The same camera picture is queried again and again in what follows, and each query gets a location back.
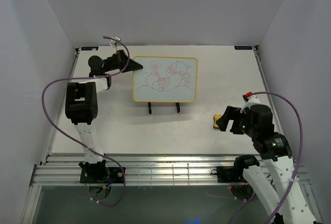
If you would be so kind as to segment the yellow bone-shaped eraser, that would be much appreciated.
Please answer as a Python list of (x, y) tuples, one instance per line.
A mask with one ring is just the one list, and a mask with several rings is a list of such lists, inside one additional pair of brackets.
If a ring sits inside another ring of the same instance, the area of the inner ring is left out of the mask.
[(213, 128), (219, 129), (218, 121), (221, 119), (222, 115), (221, 114), (215, 114), (213, 116)]

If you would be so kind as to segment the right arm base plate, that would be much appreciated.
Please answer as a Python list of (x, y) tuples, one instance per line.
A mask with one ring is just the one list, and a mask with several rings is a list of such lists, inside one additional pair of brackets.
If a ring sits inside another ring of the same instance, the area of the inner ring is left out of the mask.
[(219, 183), (246, 183), (247, 181), (236, 174), (234, 167), (218, 166), (212, 169), (211, 175), (217, 177)]

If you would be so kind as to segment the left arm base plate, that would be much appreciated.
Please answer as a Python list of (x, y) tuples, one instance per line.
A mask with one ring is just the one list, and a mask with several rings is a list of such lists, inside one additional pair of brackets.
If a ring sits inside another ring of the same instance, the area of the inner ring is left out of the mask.
[(79, 182), (81, 184), (107, 184), (113, 182), (122, 184), (124, 173), (119, 167), (105, 167), (101, 169), (82, 169)]

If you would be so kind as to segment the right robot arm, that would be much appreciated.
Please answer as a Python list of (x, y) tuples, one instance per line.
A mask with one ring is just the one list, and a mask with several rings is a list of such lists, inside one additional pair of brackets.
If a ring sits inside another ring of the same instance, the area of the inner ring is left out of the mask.
[(295, 175), (288, 141), (275, 131), (271, 109), (263, 104), (228, 106), (215, 124), (220, 131), (226, 131), (229, 121), (233, 122), (231, 133), (247, 135), (252, 140), (273, 181), (270, 183), (263, 174), (254, 155), (235, 159), (234, 176), (252, 187), (267, 212), (266, 223), (317, 223)]

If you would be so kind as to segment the yellow-framed whiteboard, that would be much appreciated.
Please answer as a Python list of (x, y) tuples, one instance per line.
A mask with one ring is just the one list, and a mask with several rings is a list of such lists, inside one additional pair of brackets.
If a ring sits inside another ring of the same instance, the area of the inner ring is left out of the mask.
[(135, 102), (192, 103), (197, 95), (198, 60), (194, 57), (135, 56), (143, 66), (133, 72)]

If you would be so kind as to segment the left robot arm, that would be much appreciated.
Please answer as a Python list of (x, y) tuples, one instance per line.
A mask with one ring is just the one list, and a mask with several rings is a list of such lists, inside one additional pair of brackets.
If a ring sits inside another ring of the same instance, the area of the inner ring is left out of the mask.
[(130, 59), (124, 50), (118, 50), (106, 59), (93, 55), (88, 59), (88, 65), (91, 79), (67, 84), (65, 115), (73, 123), (83, 144), (84, 161), (79, 166), (88, 178), (102, 183), (108, 180), (110, 170), (106, 167), (104, 152), (93, 125), (98, 115), (97, 94), (110, 89), (110, 71), (137, 71), (143, 69), (143, 65)]

